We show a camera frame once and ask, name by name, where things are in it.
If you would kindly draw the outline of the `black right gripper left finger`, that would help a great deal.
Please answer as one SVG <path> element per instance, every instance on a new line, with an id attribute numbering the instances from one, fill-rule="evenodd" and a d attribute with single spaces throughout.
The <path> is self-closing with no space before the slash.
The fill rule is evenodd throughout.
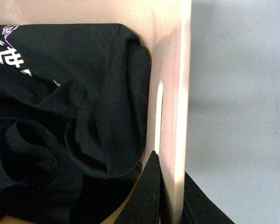
<path id="1" fill-rule="evenodd" d="M 116 224 L 170 224 L 160 161 L 153 151 L 130 199 L 115 220 Z"/>

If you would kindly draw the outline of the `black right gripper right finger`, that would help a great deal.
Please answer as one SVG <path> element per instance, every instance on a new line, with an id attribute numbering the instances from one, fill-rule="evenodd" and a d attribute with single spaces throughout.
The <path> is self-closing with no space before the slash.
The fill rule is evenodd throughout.
<path id="1" fill-rule="evenodd" d="M 184 200 L 182 211 L 183 224 L 233 224 L 185 173 Z"/>

